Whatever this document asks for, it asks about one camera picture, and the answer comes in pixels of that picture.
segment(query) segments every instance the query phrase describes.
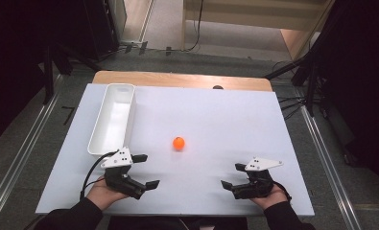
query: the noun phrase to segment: gray floor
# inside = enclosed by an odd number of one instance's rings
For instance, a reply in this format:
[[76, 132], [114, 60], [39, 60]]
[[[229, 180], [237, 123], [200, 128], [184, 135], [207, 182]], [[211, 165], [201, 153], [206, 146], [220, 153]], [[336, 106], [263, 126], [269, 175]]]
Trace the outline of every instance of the gray floor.
[[[162, 5], [154, 5], [155, 10], [162, 7]], [[213, 45], [208, 46], [207, 42], [216, 41], [216, 39], [208, 39], [207, 37], [214, 35], [208, 34], [207, 30], [204, 30], [201, 48], [195, 54], [174, 52], [167, 57], [164, 52], [157, 50], [147, 50], [144, 55], [139, 55], [138, 50], [133, 50], [128, 54], [120, 52], [112, 55], [99, 64], [105, 69], [119, 71], [153, 71], [258, 78], [287, 63], [276, 64], [277, 61], [289, 60], [289, 57], [283, 54], [283, 52], [286, 53], [286, 48], [278, 31], [261, 30], [267, 34], [260, 33], [258, 42], [255, 39], [252, 42], [240, 42], [241, 44], [253, 44], [257, 48], [244, 47], [240, 52], [235, 48], [213, 49]], [[146, 32], [150, 48], [164, 49], [163, 47], [166, 46], [175, 48], [174, 44], [177, 44], [175, 39], [167, 39], [166, 43], [162, 43], [163, 40], [156, 38], [158, 35], [151, 33], [151, 31], [156, 31], [154, 24], [150, 24]], [[225, 46], [225, 42], [230, 43], [236, 39], [247, 40], [244, 37], [238, 38], [234, 35], [228, 35], [222, 37], [223, 41], [220, 46]], [[85, 86], [92, 81], [94, 76], [94, 73], [85, 66], [76, 62], [73, 62], [73, 65], [75, 70], [72, 76], [63, 76], [63, 84], [60, 87], [55, 107], [31, 151], [27, 164], [1, 210], [0, 229], [22, 229], [36, 218], [37, 203], [71, 124], [71, 120], [67, 124], [65, 123], [69, 116], [69, 109], [62, 107], [77, 107]], [[296, 95], [295, 88], [290, 84], [292, 75], [289, 72], [272, 80], [273, 90], [278, 97], [294, 97]], [[0, 183], [41, 110], [43, 96], [44, 91], [41, 90], [0, 138]], [[323, 140], [348, 192], [348, 197], [355, 207], [362, 229], [379, 229], [379, 177], [366, 168], [351, 168], [344, 163], [343, 148], [332, 127], [320, 116], [316, 107], [315, 109], [316, 121]], [[284, 115], [289, 112], [291, 110], [285, 110]], [[348, 229], [301, 111], [299, 110], [288, 119], [286, 124], [316, 212], [314, 217], [303, 218], [303, 220], [312, 222], [317, 229]], [[98, 229], [106, 229], [107, 220], [108, 218], [105, 218]], [[268, 229], [268, 226], [264, 218], [249, 218], [249, 229]]]

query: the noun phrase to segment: white plastic tray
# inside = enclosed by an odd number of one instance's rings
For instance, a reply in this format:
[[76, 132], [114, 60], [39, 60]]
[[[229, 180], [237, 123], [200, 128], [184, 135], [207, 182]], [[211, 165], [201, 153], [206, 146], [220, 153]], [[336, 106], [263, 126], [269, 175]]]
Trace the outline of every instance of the white plastic tray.
[[129, 145], [135, 111], [134, 93], [132, 84], [107, 86], [87, 147], [90, 154], [101, 156]]

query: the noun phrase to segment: white table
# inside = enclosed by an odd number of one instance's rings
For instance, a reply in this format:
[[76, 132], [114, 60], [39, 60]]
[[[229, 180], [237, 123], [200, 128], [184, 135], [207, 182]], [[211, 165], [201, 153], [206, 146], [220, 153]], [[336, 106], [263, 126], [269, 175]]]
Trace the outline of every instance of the white table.
[[[70, 208], [95, 158], [87, 145], [105, 84], [89, 84], [69, 128], [41, 200], [39, 214]], [[156, 190], [140, 200], [114, 203], [110, 215], [255, 216], [262, 210], [249, 200], [236, 200], [221, 180], [247, 183], [235, 163], [247, 164], [253, 156], [281, 160], [270, 170], [293, 197], [300, 216], [314, 211], [296, 155], [273, 92], [137, 86], [132, 154], [147, 154], [147, 162], [134, 164], [130, 176], [145, 183], [160, 180]], [[176, 136], [185, 138], [182, 152], [172, 149]], [[104, 173], [97, 168], [90, 181]]]

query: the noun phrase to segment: black cable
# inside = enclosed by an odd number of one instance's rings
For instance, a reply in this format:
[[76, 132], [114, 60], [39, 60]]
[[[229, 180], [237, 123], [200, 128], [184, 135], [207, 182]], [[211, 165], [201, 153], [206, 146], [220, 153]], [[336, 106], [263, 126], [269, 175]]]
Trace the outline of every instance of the black cable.
[[306, 102], [306, 100], [302, 100], [302, 101], [298, 101], [297, 103], [292, 103], [292, 104], [283, 106], [283, 107], [281, 107], [281, 111], [284, 111], [288, 108], [294, 107], [295, 105], [298, 105], [298, 104], [304, 104], [305, 102]]
[[98, 179], [98, 180], [92, 181], [92, 182], [86, 184], [86, 187], [84, 187], [84, 188], [87, 188], [89, 185], [94, 184], [94, 183], [99, 182], [99, 181], [102, 181], [102, 180], [104, 180], [104, 178], [101, 178], [101, 179]]
[[291, 118], [292, 116], [294, 116], [294, 114], [296, 114], [297, 111], [298, 111], [300, 108], [302, 108], [302, 107], [303, 107], [303, 105], [298, 106], [294, 111], [290, 112], [287, 116], [285, 116], [285, 117], [284, 117], [284, 120], [286, 121], [286, 120], [290, 119], [290, 118]]
[[292, 100], [292, 99], [305, 99], [305, 97], [293, 97], [293, 98], [281, 98], [281, 97], [277, 97], [277, 99], [282, 99], [282, 100], [280, 100], [278, 102], [279, 103], [284, 103], [284, 102]]
[[197, 39], [196, 39], [195, 45], [193, 45], [189, 49], [182, 50], [182, 52], [190, 52], [190, 51], [192, 51], [198, 45], [198, 43], [199, 43], [199, 39], [201, 38], [201, 13], [203, 12], [203, 2], [204, 2], [204, 0], [201, 0], [201, 9], [199, 11], [199, 20], [198, 20]]
[[96, 166], [103, 160], [105, 159], [106, 157], [108, 156], [112, 156], [114, 155], [115, 153], [117, 153], [119, 150], [117, 151], [113, 151], [113, 152], [109, 152], [109, 153], [106, 153], [104, 155], [102, 155], [99, 159], [97, 159], [97, 161], [93, 164], [93, 166], [90, 168], [90, 171], [87, 173], [87, 176], [86, 176], [86, 179], [84, 180], [84, 183], [83, 183], [83, 187], [82, 187], [82, 190], [81, 190], [81, 196], [80, 196], [80, 200], [82, 200], [84, 198], [84, 190], [86, 189], [86, 187], [88, 185], [87, 184], [87, 181], [88, 181], [88, 178], [90, 177], [91, 173], [93, 173], [93, 170], [94, 168], [96, 168]]

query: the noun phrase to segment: human hand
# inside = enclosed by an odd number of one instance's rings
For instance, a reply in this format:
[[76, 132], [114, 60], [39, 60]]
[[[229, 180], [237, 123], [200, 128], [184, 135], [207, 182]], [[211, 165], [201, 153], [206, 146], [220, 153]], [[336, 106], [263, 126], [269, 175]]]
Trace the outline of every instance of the human hand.
[[86, 197], [102, 211], [108, 208], [115, 201], [129, 197], [128, 195], [111, 190], [102, 176], [98, 179], [101, 180], [94, 183]]
[[270, 194], [267, 197], [251, 198], [250, 200], [258, 204], [263, 210], [266, 210], [274, 204], [288, 201], [288, 198], [285, 195], [285, 192], [274, 184]]

